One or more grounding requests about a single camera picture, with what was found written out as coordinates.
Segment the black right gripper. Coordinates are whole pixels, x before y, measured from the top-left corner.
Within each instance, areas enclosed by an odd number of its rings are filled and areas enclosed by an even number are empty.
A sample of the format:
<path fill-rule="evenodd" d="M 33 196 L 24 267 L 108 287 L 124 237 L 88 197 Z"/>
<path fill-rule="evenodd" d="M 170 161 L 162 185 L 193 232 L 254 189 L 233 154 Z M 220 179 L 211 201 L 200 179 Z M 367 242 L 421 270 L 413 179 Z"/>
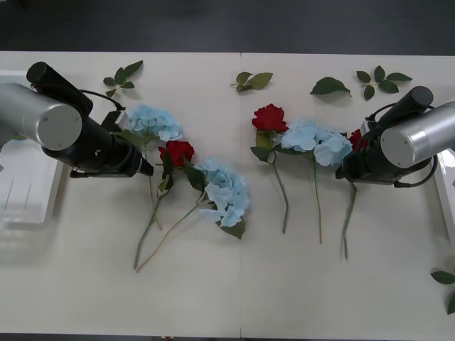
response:
<path fill-rule="evenodd" d="M 357 151 L 351 151 L 336 170 L 335 178 L 337 180 L 346 179 L 352 183 L 366 183 L 365 176 L 367 174 L 359 153 Z"/>

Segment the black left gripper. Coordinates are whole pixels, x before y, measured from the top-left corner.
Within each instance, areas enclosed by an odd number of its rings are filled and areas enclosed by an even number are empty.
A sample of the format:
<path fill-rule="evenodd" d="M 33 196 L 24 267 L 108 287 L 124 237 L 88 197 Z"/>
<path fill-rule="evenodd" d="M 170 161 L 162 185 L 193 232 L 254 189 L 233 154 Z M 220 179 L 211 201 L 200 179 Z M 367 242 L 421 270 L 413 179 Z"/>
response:
<path fill-rule="evenodd" d="M 132 177 L 137 173 L 145 176 L 154 174 L 154 167 L 141 157 L 139 149 L 131 141 L 119 134 L 113 134 L 115 164 L 112 166 L 114 177 Z"/>

